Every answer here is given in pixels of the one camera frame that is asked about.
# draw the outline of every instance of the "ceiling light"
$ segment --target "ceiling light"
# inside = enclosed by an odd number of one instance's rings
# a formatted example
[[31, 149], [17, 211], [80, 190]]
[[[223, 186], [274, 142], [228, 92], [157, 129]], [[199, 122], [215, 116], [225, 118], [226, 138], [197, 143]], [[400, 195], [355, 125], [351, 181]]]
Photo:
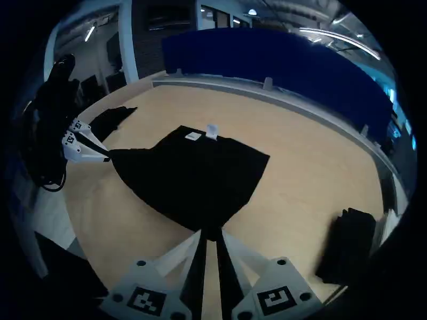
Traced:
[[345, 19], [345, 18], [347, 18], [349, 15], [350, 15], [350, 13], [346, 14], [345, 16], [343, 16], [343, 17], [341, 17], [341, 18], [339, 18], [339, 19], [334, 19], [334, 20], [332, 21], [332, 24], [333, 24], [333, 25], [337, 25], [337, 24], [339, 24], [339, 23], [343, 22], [343, 21], [344, 21], [344, 19]]
[[90, 28], [88, 35], [86, 36], [86, 39], [84, 40], [85, 42], [88, 42], [90, 35], [92, 34], [92, 32], [95, 30], [95, 26], [92, 26], [92, 28]]
[[368, 46], [364, 45], [363, 43], [352, 39], [350, 37], [344, 36], [344, 35], [340, 35], [338, 33], [335, 32], [331, 32], [331, 31], [325, 31], [325, 30], [321, 30], [321, 29], [313, 29], [313, 28], [300, 28], [299, 31], [301, 32], [306, 32], [306, 33], [313, 33], [313, 34], [317, 34], [317, 35], [324, 35], [324, 36], [328, 36], [331, 38], [335, 38], [335, 39], [339, 39], [342, 41], [345, 41], [347, 43], [350, 43], [360, 49], [362, 49], [363, 51], [369, 53], [370, 55], [372, 55], [375, 59], [377, 60], [381, 60], [381, 57], [379, 56], [378, 52], [376, 52], [375, 50], [372, 50], [371, 48], [369, 48]]

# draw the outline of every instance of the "window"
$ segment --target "window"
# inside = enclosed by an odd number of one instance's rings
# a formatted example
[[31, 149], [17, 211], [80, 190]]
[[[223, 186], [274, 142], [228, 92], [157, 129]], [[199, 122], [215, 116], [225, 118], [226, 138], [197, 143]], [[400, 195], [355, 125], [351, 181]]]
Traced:
[[215, 29], [230, 27], [230, 15], [228, 13], [202, 5], [200, 7], [202, 13], [202, 25], [199, 29]]

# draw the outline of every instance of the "blue partition wall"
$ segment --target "blue partition wall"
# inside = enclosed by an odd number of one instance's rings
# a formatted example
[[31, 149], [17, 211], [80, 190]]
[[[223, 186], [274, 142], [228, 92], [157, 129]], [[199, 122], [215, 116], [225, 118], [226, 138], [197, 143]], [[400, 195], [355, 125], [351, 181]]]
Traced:
[[192, 31], [163, 40], [166, 71], [213, 74], [273, 84], [312, 99], [383, 142], [392, 103], [352, 62], [306, 38], [265, 29]]

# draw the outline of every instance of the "white wall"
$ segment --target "white wall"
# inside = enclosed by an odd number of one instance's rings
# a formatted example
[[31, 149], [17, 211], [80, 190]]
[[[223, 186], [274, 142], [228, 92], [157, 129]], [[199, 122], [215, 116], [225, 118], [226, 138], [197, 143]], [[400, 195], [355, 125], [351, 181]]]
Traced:
[[85, 0], [79, 3], [74, 12], [61, 20], [51, 32], [44, 60], [45, 81], [48, 79], [53, 67], [53, 51], [58, 30], [93, 12], [113, 6], [119, 6], [118, 37], [126, 82], [129, 84], [139, 80], [132, 40], [132, 0]]
[[77, 43], [71, 43], [55, 52], [55, 56], [72, 53], [76, 58], [76, 66], [70, 79], [86, 80], [95, 75], [99, 85], [103, 85], [108, 93], [105, 78], [114, 73], [114, 67], [108, 61], [107, 41], [118, 31], [118, 23], [111, 22], [96, 28], [87, 42], [82, 38]]
[[245, 17], [243, 14], [247, 13], [245, 7], [236, 0], [196, 0], [196, 17], [197, 17], [197, 29], [201, 30], [203, 26], [202, 13], [200, 12], [200, 6], [205, 5], [230, 15], [230, 26], [233, 27], [233, 17], [237, 17], [240, 20], [246, 21], [252, 27], [252, 19]]

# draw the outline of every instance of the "black fabric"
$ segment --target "black fabric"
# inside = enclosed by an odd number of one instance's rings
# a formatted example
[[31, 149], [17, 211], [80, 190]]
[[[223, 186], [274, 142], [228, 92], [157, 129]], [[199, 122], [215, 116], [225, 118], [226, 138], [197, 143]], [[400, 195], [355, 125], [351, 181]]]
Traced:
[[[186, 139], [191, 132], [202, 135]], [[145, 203], [188, 229], [206, 230], [210, 240], [247, 204], [270, 158], [236, 140], [215, 141], [185, 126], [152, 149], [111, 150], [110, 157]]]
[[108, 294], [89, 262], [64, 250], [55, 242], [35, 233], [49, 274], [43, 278], [57, 289], [61, 297], [72, 305], [76, 297], [91, 305], [98, 305], [100, 297]]
[[349, 285], [368, 261], [375, 225], [369, 213], [343, 210], [343, 215], [331, 224], [315, 274], [325, 283]]
[[90, 123], [92, 133], [103, 142], [135, 110], [123, 106], [105, 110]]

